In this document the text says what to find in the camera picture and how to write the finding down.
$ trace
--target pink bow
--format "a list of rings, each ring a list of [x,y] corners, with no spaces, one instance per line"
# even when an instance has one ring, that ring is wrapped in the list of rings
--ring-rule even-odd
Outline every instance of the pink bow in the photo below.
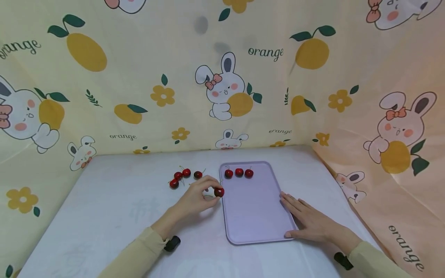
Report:
[[[371,7],[371,11],[368,13],[366,17],[366,22],[372,23],[376,22],[380,18],[379,5],[382,0],[368,0],[368,5]]]
[[[216,83],[219,83],[219,82],[221,82],[223,79],[222,79],[222,77],[219,75],[219,74],[214,74],[213,75],[213,80],[211,80],[211,81],[207,81],[206,82],[206,87],[209,89],[209,90],[213,90],[213,86],[215,86],[216,85]]]
[[[11,126],[9,123],[9,114],[11,114],[12,106],[0,105],[0,129],[7,129]]]
[[[405,107],[402,107],[399,111],[392,111],[392,110],[386,111],[386,119],[388,121],[398,117],[403,118],[405,116],[406,116]]]

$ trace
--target red cherry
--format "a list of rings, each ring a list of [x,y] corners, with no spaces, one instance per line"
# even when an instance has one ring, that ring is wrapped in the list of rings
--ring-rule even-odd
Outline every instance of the red cherry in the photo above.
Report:
[[[178,186],[179,186],[179,182],[178,182],[177,179],[174,178],[173,180],[171,180],[171,182],[170,182],[170,188],[171,189],[177,189]]]
[[[199,172],[199,171],[196,171],[196,172],[193,174],[193,176],[194,176],[196,179],[200,179],[200,178],[202,178],[202,173]]]
[[[224,172],[224,175],[226,176],[226,178],[231,178],[231,177],[233,176],[233,171],[227,169],[227,170]]]
[[[182,175],[184,177],[190,177],[191,174],[192,174],[192,172],[190,171],[189,168],[182,170]]]
[[[253,171],[250,169],[247,169],[244,175],[248,178],[251,178],[253,176]]]
[[[215,188],[213,194],[215,194],[216,197],[222,198],[224,196],[224,188]]]
[[[236,175],[237,177],[242,177],[243,174],[244,174],[244,170],[243,170],[243,169],[241,169],[241,168],[236,168],[236,170],[235,170],[235,175]]]
[[[178,181],[182,179],[182,173],[181,172],[176,172],[174,173],[174,178],[177,179]]]

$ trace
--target purple tray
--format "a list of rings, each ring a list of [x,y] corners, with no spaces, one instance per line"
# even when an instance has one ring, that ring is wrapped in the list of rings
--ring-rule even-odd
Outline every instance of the purple tray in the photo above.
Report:
[[[252,178],[226,179],[230,168],[251,168]],[[227,239],[235,245],[292,240],[284,233],[297,229],[292,215],[280,202],[280,187],[272,167],[265,161],[224,163],[219,167],[224,187],[222,206]]]

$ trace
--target fabric backdrop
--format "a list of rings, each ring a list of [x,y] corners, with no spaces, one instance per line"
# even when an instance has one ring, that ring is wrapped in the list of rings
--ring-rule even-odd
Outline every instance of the fabric backdrop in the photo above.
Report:
[[[444,15],[441,0],[3,1],[0,270],[17,275],[95,155],[310,144],[394,261],[443,277]]]

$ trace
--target table surface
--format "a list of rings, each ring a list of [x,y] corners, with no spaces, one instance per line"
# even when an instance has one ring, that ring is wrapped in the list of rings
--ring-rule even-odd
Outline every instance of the table surface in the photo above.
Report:
[[[218,178],[225,162],[267,161],[281,189],[306,200],[379,249],[351,211],[341,188],[308,146],[212,150],[95,157],[26,262],[20,278],[97,277],[144,228],[185,192],[169,188],[179,165]],[[181,238],[172,254],[162,254],[154,278],[357,278],[333,259],[327,243],[271,242],[235,246],[228,242],[221,204],[178,225]]]

